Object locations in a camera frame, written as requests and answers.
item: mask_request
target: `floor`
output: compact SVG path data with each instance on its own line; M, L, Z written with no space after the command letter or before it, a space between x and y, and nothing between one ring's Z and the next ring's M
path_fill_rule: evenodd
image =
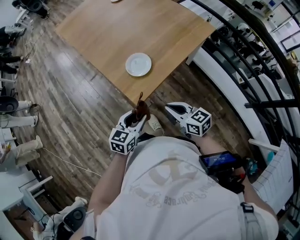
M35 17L34 30L19 40L14 54L31 52L31 63L20 66L15 86L18 99L33 101L40 110L35 128L15 127L13 131L19 143L39 135L47 150L101 175L112 158L110 131L132 105L55 33L55 27L81 2L50 0L49 19ZM232 152L251 155L243 125L196 65L180 64L147 100L170 136L178 135L179 130L167 119L164 106L174 101L206 109L213 118L208 134ZM40 149L41 157L29 166L43 177L54 177L46 188L57 205L67 206L77 195L89 199L99 176L62 162L47 150Z

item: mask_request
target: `black railing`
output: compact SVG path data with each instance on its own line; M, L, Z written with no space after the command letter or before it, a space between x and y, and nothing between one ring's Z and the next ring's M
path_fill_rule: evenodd
M203 45L203 49L222 67L222 69L231 77L234 83L239 87L240 91L243 93L245 98L247 99L248 103L245 104L246 108L253 108L254 112L256 113L258 119L260 120L266 135L269 141L276 146L280 145L281 139L284 139L289 147L294 152L297 158L297 166L294 169L294 195L296 195L296 199L291 197L291 205L295 206L295 214L293 219L297 219L300 214L300 207L297 205L297 200L299 196L299 181L300 181L300 174L299 174L299 167L300 167L300 136L297 136L295 131L295 126L293 119L291 117L290 109L291 107L298 108L300 112L300 87L299 87L299 80L294 71L293 67L289 64L288 60L285 58L284 54L281 52L279 46L276 44L272 36L268 33L263 23L257 19L254 15L252 15L244 6L239 4L237 1L234 0L219 0L227 7L229 7L233 12L235 12L264 42L270 53L272 53L273 57L276 59L279 66L282 68L283 73L285 74L285 78L291 88L292 94L294 99L285 99L284 95L275 79L274 74L270 71L267 64L264 62L262 57L259 53L254 49L254 47L249 43L249 41L235 28L233 27L227 20L225 20L222 16L220 16L217 12L200 2L199 0L191 0L195 4L199 5L207 12L212 14L218 20L220 20L225 27L227 27L232 33L242 42L242 45L247 47L251 50L251 54L253 54L259 64L261 64L262 69L261 71L265 73L270 80L272 81L277 94L279 95L280 100L273 100L270 96L270 93L266 89L265 85L261 81L260 77L258 76L259 73L253 69L251 64L246 60L246 58L238 49L238 46L232 44L222 33L222 31L216 30L212 35L211 38L208 38ZM265 98L267 101L262 101L261 98L258 96L257 92L253 88L253 86L249 83L247 77L240 71L239 67L236 63L231 59L231 57L227 56L227 54L216 44L216 39L220 40L223 44L228 46L238 57L241 62L246 66L249 70L251 75L256 79L257 83L259 84L260 88L262 89ZM214 54L214 52L218 52L229 65L240 75L244 84L239 84L237 79L232 75L231 71L228 67L223 64L220 59ZM284 108L284 112L287 119L288 124L284 126L282 123L282 119L278 112L278 108Z

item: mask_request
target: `hardwood floorboard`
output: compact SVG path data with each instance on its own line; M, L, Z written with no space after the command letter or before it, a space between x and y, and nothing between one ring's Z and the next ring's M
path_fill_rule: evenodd
M132 109L133 103L55 33L55 27L81 2L49 1L49 19L32 16L34 30L19 39L14 55L31 52L31 63L20 66L15 85L18 99L37 103L40 110L35 128L15 127L13 131L19 143L39 135L47 150L101 175L113 156L108 145L111 129L122 114ZM228 150L251 156L249 135L243 125L195 64L180 64L147 99L151 112L170 136L180 134L164 109L166 103L174 101L206 109L213 117L208 134ZM25 112L16 114L25 116ZM53 176L47 189L58 206L70 205L77 195L90 198L99 176L62 162L44 149L38 152L41 157L29 166L44 177Z

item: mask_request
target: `white cable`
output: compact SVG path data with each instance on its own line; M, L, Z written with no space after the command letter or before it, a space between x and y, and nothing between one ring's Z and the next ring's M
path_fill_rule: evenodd
M59 158L61 161L64 161L64 162L69 163L69 164L71 164L71 165L73 165L73 166L75 166L75 167L81 168L81 169L83 169L83 170L86 170L86 171L88 171L88 172L90 172L90 173L94 173L94 174L96 174L96 175L102 177L100 174L98 174L98 173L96 173L96 172L87 170L87 169L85 169L85 168L83 168L83 167L80 167L80 166L77 166L77 165L75 165L75 164L73 164L73 163L70 163L70 162L68 162L68 161L65 161L64 159L60 158L59 156L56 156L53 152L49 151L49 150L46 149L46 148L43 148L43 149L45 149L46 151L52 153L55 157Z

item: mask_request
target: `white t-shirt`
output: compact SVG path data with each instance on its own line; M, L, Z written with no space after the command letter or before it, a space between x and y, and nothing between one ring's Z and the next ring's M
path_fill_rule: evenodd
M97 216L95 239L241 239L239 198L206 175L199 155L192 143L171 137L136 146L120 195ZM274 240L276 220L253 206Z

